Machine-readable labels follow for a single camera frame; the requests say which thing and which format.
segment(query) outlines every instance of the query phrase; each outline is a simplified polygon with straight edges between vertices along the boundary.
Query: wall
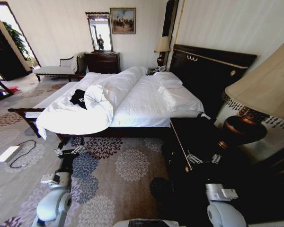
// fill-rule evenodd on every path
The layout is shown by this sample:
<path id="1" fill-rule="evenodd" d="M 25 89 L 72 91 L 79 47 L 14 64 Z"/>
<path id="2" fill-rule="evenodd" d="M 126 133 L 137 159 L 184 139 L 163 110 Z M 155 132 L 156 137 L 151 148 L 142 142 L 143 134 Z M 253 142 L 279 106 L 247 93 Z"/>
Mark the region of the wall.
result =
<path id="1" fill-rule="evenodd" d="M 112 35 L 120 52 L 121 70 L 134 65 L 155 67 L 153 50 L 162 36 L 166 0 L 8 0 L 42 66 L 60 58 L 92 51 L 85 12 L 109 12 L 113 7 L 136 8 L 136 34 Z"/>
<path id="2" fill-rule="evenodd" d="M 8 43 L 10 44 L 10 47 L 15 52 L 16 56 L 20 60 L 21 64 L 25 68 L 25 70 L 30 71 L 31 69 L 30 69 L 28 63 L 25 61 L 23 55 L 21 54 L 20 50 L 15 45 L 15 42 L 13 41 L 12 37 L 9 35 L 9 32 L 6 30 L 4 24 L 1 21 L 0 21 L 0 30 L 1 30 L 2 34 L 4 35 L 4 37 L 6 38 L 6 40 L 8 41 Z"/>
<path id="3" fill-rule="evenodd" d="M 283 42 L 284 0 L 180 0 L 171 46 L 176 43 L 256 54 L 251 71 Z M 235 111 L 223 107 L 216 124 L 221 126 L 234 114 Z M 267 129 L 264 139 L 242 146 L 252 161 L 262 160 L 284 147 L 284 130 L 268 125 Z"/>

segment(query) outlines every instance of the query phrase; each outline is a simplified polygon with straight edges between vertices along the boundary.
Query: telephone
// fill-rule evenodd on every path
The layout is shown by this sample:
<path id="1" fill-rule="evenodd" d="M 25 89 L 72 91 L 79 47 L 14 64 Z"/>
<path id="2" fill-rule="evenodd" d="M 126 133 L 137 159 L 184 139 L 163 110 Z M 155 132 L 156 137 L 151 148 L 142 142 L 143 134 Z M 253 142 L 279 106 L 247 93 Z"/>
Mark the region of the telephone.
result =
<path id="1" fill-rule="evenodd" d="M 165 66 L 165 65 L 161 66 L 160 68 L 158 68 L 158 71 L 159 71 L 159 72 L 164 72 L 164 71 L 166 71 L 166 66 Z"/>

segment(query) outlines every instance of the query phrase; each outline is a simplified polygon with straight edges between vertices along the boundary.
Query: red object on floor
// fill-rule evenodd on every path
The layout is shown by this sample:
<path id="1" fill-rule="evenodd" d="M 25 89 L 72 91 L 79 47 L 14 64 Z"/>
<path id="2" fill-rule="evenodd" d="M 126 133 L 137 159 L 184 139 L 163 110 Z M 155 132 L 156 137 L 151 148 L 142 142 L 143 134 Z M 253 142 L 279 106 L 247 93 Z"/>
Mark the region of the red object on floor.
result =
<path id="1" fill-rule="evenodd" d="M 8 87 L 8 89 L 9 89 L 12 93 L 15 93 L 16 91 L 19 91 L 19 89 L 18 89 L 17 86 Z"/>

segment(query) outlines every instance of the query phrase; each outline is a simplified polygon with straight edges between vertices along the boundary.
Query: mirror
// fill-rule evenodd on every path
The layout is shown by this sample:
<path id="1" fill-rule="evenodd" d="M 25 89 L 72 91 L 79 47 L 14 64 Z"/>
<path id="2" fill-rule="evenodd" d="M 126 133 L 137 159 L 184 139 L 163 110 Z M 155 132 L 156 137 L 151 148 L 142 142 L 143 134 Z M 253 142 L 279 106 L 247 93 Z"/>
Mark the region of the mirror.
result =
<path id="1" fill-rule="evenodd" d="M 113 51 L 109 13 L 86 12 L 94 51 Z"/>

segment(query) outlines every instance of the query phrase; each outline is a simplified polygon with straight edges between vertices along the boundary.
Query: lamp shade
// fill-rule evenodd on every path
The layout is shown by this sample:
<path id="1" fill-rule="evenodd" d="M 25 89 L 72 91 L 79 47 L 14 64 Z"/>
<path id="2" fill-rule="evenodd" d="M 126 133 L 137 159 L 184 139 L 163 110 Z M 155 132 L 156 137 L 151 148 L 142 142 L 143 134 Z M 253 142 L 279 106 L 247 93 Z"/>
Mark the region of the lamp shade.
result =
<path id="1" fill-rule="evenodd" d="M 158 45 L 155 49 L 155 52 L 166 52 L 170 51 L 169 49 L 169 37 L 168 36 L 163 36 L 160 38 Z"/>
<path id="2" fill-rule="evenodd" d="M 284 44 L 225 92 L 248 108 L 284 119 Z"/>

